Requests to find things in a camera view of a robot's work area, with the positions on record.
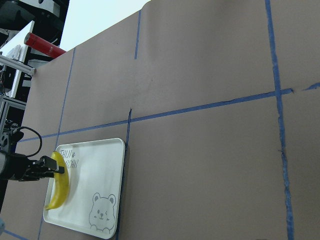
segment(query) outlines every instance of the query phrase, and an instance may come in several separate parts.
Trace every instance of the white tray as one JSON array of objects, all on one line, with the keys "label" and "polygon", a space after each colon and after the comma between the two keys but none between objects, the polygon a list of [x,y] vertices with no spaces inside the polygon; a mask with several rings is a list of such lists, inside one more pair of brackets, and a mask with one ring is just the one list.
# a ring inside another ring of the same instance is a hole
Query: white tray
[{"label": "white tray", "polygon": [[[64,144],[56,151],[66,162],[70,190],[61,207],[43,211],[44,220],[99,238],[111,238],[117,229],[125,143],[113,138]],[[54,191],[55,180],[51,178],[45,205]]]}]

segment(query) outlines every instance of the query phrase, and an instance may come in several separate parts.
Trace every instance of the banana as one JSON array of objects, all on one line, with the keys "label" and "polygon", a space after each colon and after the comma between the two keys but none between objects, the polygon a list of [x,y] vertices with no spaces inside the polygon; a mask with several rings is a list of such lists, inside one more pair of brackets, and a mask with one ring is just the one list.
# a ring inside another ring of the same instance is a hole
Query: banana
[{"label": "banana", "polygon": [[44,210],[59,208],[65,202],[69,193],[69,175],[63,156],[59,152],[54,151],[51,158],[56,160],[59,166],[64,167],[64,173],[53,174],[55,190],[50,203],[47,206],[44,206]]}]

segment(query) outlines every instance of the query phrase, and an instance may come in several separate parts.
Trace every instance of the blue tape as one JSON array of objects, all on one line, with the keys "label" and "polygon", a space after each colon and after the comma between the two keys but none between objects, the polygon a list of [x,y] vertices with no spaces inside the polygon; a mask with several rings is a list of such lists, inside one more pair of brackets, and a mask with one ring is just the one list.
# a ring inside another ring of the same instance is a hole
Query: blue tape
[{"label": "blue tape", "polygon": [[288,160],[286,156],[286,130],[283,115],[283,103],[281,94],[281,84],[280,84],[280,74],[278,66],[278,58],[276,54],[276,42],[275,33],[272,20],[271,3],[270,0],[265,0],[265,9],[268,20],[268,33],[269,33],[269,43],[272,59],[272,70],[274,78],[275,96],[276,104],[278,110],[278,124],[280,131],[280,141],[281,141],[281,159],[282,159],[282,171],[284,180],[284,193],[285,193],[285,205],[286,205],[286,224],[287,224],[287,238],[288,240],[294,240],[294,216],[291,204],[291,193],[290,193],[290,182],[288,176]]},{"label": "blue tape", "polygon": [[303,91],[317,89],[317,88],[320,88],[320,82],[317,82],[317,83],[311,85],[310,87],[304,89]]},{"label": "blue tape", "polygon": [[40,221],[40,227],[39,227],[39,231],[38,231],[38,238],[37,240],[40,240],[40,234],[41,234],[41,229],[42,229],[42,223],[44,222],[44,217],[41,217],[41,221]]},{"label": "blue tape", "polygon": [[[45,138],[52,138],[52,137],[56,137],[56,136],[58,136],[58,133],[43,135],[43,136],[41,136],[41,138],[45,139]],[[19,143],[33,141],[33,140],[39,140],[39,137],[31,137],[31,138],[22,139],[19,141]]]},{"label": "blue tape", "polygon": [[137,59],[137,57],[138,57],[139,35],[140,35],[140,20],[141,20],[141,10],[139,11],[139,16],[138,16],[138,28],[137,28],[137,31],[136,31],[136,42],[135,42],[134,59]]},{"label": "blue tape", "polygon": [[62,118],[63,118],[63,115],[64,115],[64,110],[65,110],[65,105],[66,105],[66,98],[67,98],[67,94],[68,94],[68,89],[69,89],[69,83],[70,83],[70,78],[71,78],[72,67],[73,67],[73,65],[74,65],[74,60],[75,60],[75,54],[76,54],[76,48],[73,49],[71,66],[70,66],[68,81],[67,81],[67,83],[66,83],[66,88],[65,88],[65,93],[64,93],[64,99],[63,99],[63,104],[62,104],[61,117],[60,117],[60,123],[59,123],[59,128],[58,128],[58,134],[57,134],[56,141],[55,141],[55,148],[57,148],[57,146],[58,146],[58,140],[59,140],[59,135],[60,135]]},{"label": "blue tape", "polygon": [[26,239],[25,237],[19,236],[19,235],[13,233],[13,232],[8,231],[8,230],[4,230],[3,232],[6,233],[6,234],[11,235],[11,236],[13,236],[13,237],[15,237],[15,238],[17,238],[17,239],[28,240],[28,239]]},{"label": "blue tape", "polygon": [[[292,88],[287,88],[287,89],[283,89],[280,91],[280,93],[282,95],[291,94],[293,92],[294,91]],[[216,107],[221,107],[221,106],[226,106],[226,105],[231,105],[231,104],[238,104],[238,103],[243,103],[243,102],[248,102],[248,101],[265,99],[265,98],[274,97],[275,95],[276,94],[274,91],[267,92],[267,93],[261,93],[261,94],[236,98],[236,99],[233,99],[230,101],[220,101],[220,102],[209,103],[209,104],[205,104],[205,105],[199,105],[199,106],[187,107],[187,108],[173,110],[173,111],[162,112],[162,113],[143,116],[143,117],[137,117],[137,118],[131,119],[130,122],[131,123],[132,122],[139,122],[139,121],[148,120],[148,119],[161,118],[161,117],[170,116],[170,115],[183,114],[183,113],[188,113],[188,112],[193,112],[193,111],[198,111],[198,110],[203,110],[203,109],[210,109],[210,108],[216,108]],[[111,122],[111,123],[106,123],[106,124],[101,124],[101,125],[96,125],[96,126],[89,126],[89,127],[84,127],[84,128],[79,128],[79,129],[74,129],[74,130],[69,130],[69,131],[63,131],[63,132],[60,132],[59,135],[61,136],[61,135],[67,135],[67,134],[74,134],[74,133],[79,133],[79,132],[84,132],[84,131],[89,131],[89,130],[94,130],[94,129],[122,125],[122,124],[126,124],[126,123],[128,123],[127,120],[116,121],[116,122]],[[48,134],[48,135],[44,135],[41,137],[42,138],[51,138],[51,137],[55,137],[57,135],[58,135],[58,133],[53,133],[53,134]],[[33,141],[33,140],[38,140],[38,138],[37,137],[26,138],[26,139],[21,140],[20,142],[28,142],[28,141]]]},{"label": "blue tape", "polygon": [[[293,90],[291,88],[287,88],[287,89],[280,91],[280,93],[281,94],[290,94],[290,93],[293,93]],[[261,94],[236,98],[236,99],[233,99],[230,101],[219,101],[219,102],[209,103],[209,104],[205,104],[205,105],[187,107],[187,108],[183,108],[183,109],[179,109],[179,110],[173,110],[173,111],[167,111],[167,112],[162,112],[162,113],[148,115],[148,116],[137,117],[137,118],[132,119],[131,122],[133,123],[133,122],[139,122],[139,121],[148,120],[148,119],[155,119],[155,118],[160,118],[160,117],[165,117],[165,116],[170,116],[170,115],[183,114],[183,113],[204,110],[204,109],[210,109],[210,108],[217,108],[217,107],[221,107],[221,106],[244,103],[244,102],[249,102],[249,101],[254,101],[254,100],[259,100],[259,99],[270,98],[270,97],[274,97],[274,96],[275,96],[274,91],[268,92],[268,93],[261,93]]]},{"label": "blue tape", "polygon": [[115,240],[119,240],[120,218],[121,218],[121,201],[122,201],[122,194],[123,194],[123,188],[124,188],[124,182],[125,182],[125,167],[126,167],[127,156],[128,156],[127,153],[128,153],[128,145],[129,145],[129,137],[130,137],[131,114],[132,114],[132,108],[129,111],[127,128],[126,128],[125,152],[124,152],[124,161],[123,161],[123,170],[122,170],[119,210],[118,210],[118,224],[117,224]]}]

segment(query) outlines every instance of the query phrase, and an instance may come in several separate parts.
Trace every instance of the cartoon bear face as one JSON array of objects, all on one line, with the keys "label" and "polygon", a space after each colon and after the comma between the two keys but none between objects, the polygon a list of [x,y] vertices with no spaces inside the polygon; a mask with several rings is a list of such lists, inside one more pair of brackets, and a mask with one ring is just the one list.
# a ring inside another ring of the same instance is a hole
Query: cartoon bear face
[{"label": "cartoon bear face", "polygon": [[108,197],[101,197],[98,192],[93,195],[93,206],[89,214],[91,228],[103,232],[109,232],[115,226],[116,197],[110,194]]}]

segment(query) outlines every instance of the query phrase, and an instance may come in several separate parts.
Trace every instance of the red cylinder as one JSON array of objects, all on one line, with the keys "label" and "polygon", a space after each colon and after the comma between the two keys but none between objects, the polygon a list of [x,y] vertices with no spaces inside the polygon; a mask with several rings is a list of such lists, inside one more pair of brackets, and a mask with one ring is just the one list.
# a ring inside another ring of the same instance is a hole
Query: red cylinder
[{"label": "red cylinder", "polygon": [[41,37],[34,35],[32,32],[29,32],[25,36],[24,44],[54,59],[66,52]]}]

